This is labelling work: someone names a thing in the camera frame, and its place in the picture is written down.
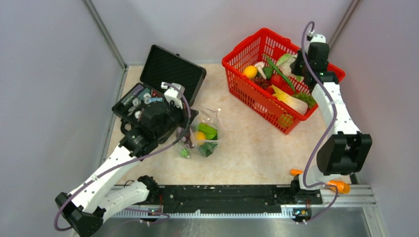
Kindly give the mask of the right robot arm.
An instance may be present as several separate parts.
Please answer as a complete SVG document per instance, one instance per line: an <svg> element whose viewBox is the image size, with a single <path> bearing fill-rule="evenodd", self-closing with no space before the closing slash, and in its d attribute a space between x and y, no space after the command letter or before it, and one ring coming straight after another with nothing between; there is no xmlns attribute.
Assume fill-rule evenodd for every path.
<svg viewBox="0 0 419 237"><path fill-rule="evenodd" d="M373 143L371 135L361 132L347 110L338 77L328 69L329 52L327 43L312 42L308 51L298 51L291 65L292 73L303 76L328 126L303 173L292 181L290 198L295 203L304 203L335 178L361 171Z"/></svg>

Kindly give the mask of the toy cauliflower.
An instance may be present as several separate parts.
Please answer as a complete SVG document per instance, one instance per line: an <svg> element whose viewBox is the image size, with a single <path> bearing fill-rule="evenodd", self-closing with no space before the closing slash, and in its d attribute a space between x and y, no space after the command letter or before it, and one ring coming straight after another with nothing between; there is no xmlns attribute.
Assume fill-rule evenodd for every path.
<svg viewBox="0 0 419 237"><path fill-rule="evenodd" d="M292 73L291 64L296 60L296 55L289 53L283 54L276 62L276 67L287 77L294 78L298 82L303 81L302 76L296 76Z"/></svg>

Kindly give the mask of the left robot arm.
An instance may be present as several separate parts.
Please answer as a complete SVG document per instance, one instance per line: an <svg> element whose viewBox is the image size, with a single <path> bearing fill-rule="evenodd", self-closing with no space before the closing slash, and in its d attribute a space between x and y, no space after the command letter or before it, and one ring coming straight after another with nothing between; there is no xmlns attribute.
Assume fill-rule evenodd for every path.
<svg viewBox="0 0 419 237"><path fill-rule="evenodd" d="M156 150L159 144L166 140L178 127L187 130L193 119L192 110L188 103L185 109L179 109L178 113L183 116L178 121L174 115L170 115L165 122L159 123L163 129L162 135L148 137L144 128L132 128L125 132L123 139L116 146L113 153L91 176L70 193L60 193L55 202L59 208L54 218L56 231L64 232L67 228L58 227L58 218L62 216L69 224L68 229L74 230L81 237L90 237L110 217L125 208L145 202L153 204L158 199L158 190L151 177L144 176L133 182L127 188L119 191L111 189L115 183L131 170L137 163L164 152L180 142L185 136L183 131L172 143Z"/></svg>

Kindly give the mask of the green toy leaf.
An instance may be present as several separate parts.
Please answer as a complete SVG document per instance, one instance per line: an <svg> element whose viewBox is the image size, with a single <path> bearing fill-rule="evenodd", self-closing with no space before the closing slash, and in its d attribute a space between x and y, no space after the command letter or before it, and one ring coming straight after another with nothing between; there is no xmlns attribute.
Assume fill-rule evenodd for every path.
<svg viewBox="0 0 419 237"><path fill-rule="evenodd" d="M206 135L206 140L214 140L218 136L218 130L206 123L200 123L198 125L198 131L201 131Z"/></svg>

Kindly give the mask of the yellow toy lemon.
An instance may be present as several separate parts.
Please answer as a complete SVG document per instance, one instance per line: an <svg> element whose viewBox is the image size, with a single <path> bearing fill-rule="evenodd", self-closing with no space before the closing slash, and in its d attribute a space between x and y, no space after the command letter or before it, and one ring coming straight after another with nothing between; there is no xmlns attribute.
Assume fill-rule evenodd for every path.
<svg viewBox="0 0 419 237"><path fill-rule="evenodd" d="M196 146L201 146L206 142L206 135L201 131L194 132L193 138Z"/></svg>

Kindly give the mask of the green toy pepper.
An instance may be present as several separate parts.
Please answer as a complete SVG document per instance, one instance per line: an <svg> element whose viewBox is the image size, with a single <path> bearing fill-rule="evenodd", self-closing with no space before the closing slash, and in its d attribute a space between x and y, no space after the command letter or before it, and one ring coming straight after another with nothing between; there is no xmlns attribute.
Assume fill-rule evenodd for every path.
<svg viewBox="0 0 419 237"><path fill-rule="evenodd" d="M180 150L179 154L180 154L180 156L181 156L182 158L190 158L190 153L189 153L189 150L188 150L188 149L186 149L186 148L182 148L182 149Z"/></svg>

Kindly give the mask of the clear zip top bag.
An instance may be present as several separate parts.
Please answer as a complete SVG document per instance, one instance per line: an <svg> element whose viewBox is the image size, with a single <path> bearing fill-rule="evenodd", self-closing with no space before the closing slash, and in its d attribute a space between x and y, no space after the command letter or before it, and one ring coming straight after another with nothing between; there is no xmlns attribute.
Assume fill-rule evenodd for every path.
<svg viewBox="0 0 419 237"><path fill-rule="evenodd" d="M220 108L213 110L199 106L189 128L178 127L175 130L176 137L180 138L175 147L181 158L207 158L215 152L225 134L219 119L220 111Z"/></svg>

